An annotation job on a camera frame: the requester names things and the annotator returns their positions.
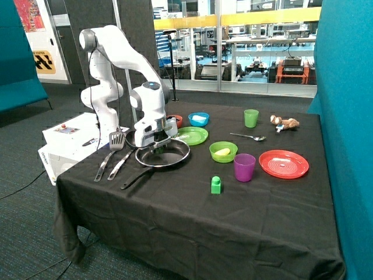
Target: black tablecloth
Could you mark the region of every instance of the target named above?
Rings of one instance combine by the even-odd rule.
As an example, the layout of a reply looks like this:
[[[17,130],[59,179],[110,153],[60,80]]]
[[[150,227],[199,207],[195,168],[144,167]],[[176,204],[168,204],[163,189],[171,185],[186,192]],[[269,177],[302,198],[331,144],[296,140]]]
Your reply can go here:
[[[157,268],[189,279],[343,279],[328,170],[318,115],[260,111],[255,128],[246,128],[243,108],[171,102],[168,114],[183,117],[205,111],[210,121],[206,142],[191,146],[187,160],[120,187],[142,166],[132,154],[113,181],[117,152],[100,182],[93,179],[108,149],[100,149],[57,178],[54,235],[63,252],[79,262],[85,248],[76,234],[83,226],[109,246],[127,249]],[[275,133],[270,115],[293,117],[296,131]],[[266,135],[263,142],[230,132]],[[213,161],[209,146],[230,141],[238,153],[257,159],[252,181],[240,183],[231,163]],[[265,173],[259,156],[272,149],[293,151],[309,162],[308,173],[285,180]],[[220,195],[211,194],[219,176]]]

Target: green plate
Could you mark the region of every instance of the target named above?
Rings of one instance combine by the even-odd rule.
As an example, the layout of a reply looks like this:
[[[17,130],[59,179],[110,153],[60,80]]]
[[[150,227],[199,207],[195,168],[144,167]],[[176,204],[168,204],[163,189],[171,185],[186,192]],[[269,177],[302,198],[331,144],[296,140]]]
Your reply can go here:
[[[209,133],[201,127],[183,127],[180,128],[173,138],[179,139],[187,143],[189,146],[203,143]]]

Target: yellow food item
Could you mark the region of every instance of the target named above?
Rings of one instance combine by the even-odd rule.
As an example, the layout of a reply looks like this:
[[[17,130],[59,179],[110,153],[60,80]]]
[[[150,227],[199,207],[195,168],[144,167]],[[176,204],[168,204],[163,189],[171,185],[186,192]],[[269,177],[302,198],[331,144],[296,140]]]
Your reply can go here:
[[[218,150],[217,152],[215,152],[215,155],[226,156],[226,155],[229,155],[230,152],[231,152],[231,150],[229,150],[229,148],[225,148],[225,149]]]

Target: blue bowl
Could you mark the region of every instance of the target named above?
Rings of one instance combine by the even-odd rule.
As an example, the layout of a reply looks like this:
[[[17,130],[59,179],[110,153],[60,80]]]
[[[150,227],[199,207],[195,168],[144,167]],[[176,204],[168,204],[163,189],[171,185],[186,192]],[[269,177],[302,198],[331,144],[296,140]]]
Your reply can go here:
[[[199,116],[202,118],[205,118],[204,120],[193,120],[193,116]],[[188,116],[189,121],[192,126],[194,127],[204,127],[208,122],[209,122],[209,117],[208,113],[203,113],[203,112],[198,112],[198,113],[192,113]]]

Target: orange machine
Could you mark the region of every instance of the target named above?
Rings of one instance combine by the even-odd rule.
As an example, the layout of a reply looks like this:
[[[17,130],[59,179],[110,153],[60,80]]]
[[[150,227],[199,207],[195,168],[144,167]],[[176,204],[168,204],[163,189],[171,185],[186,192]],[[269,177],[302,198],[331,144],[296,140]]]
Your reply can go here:
[[[309,64],[304,61],[303,65],[292,66],[286,65],[285,60],[280,60],[277,67],[276,83],[300,83],[302,85],[308,84]]]

